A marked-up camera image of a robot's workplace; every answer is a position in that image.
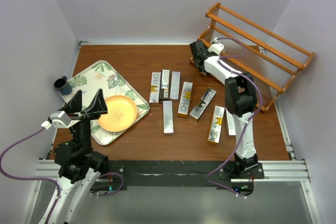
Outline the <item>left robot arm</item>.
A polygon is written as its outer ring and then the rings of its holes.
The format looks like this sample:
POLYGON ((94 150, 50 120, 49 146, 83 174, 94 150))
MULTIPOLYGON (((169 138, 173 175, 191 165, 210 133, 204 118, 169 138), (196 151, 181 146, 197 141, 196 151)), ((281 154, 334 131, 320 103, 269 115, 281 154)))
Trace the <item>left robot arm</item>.
POLYGON ((91 121, 107 112, 102 89, 98 89, 85 109, 82 107, 82 91, 79 90, 43 124, 44 128, 68 129, 72 139, 54 149, 55 163, 60 168, 52 200, 41 223, 71 223, 95 180, 108 174, 108 157, 94 151, 91 144, 91 121))

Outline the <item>silver angled R&O box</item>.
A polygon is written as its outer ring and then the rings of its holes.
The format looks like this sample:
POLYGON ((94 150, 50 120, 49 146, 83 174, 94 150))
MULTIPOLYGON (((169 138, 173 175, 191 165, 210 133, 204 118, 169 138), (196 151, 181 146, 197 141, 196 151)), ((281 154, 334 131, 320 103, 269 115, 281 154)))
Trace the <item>silver angled R&O box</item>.
POLYGON ((196 122, 199 121, 202 114, 204 113, 204 111, 206 110, 206 108, 208 107, 208 105, 210 104, 216 93, 217 91, 212 88, 208 88, 206 90, 206 92, 202 95, 197 105, 190 112, 190 116, 192 117, 193 120, 195 120, 196 122))

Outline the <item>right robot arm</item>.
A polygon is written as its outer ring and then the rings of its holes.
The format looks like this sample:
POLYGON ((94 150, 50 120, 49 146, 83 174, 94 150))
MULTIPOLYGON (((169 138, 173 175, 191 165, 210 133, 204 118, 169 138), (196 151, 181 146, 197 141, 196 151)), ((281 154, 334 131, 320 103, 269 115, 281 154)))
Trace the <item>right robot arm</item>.
POLYGON ((224 62, 221 55, 224 45, 219 40, 216 38, 209 47, 201 40, 192 42, 193 65, 199 72, 213 75, 224 85, 226 111, 233 116, 236 131, 234 174, 246 178, 258 165, 253 118, 259 112, 255 107, 261 94, 251 73, 242 73, 224 62))

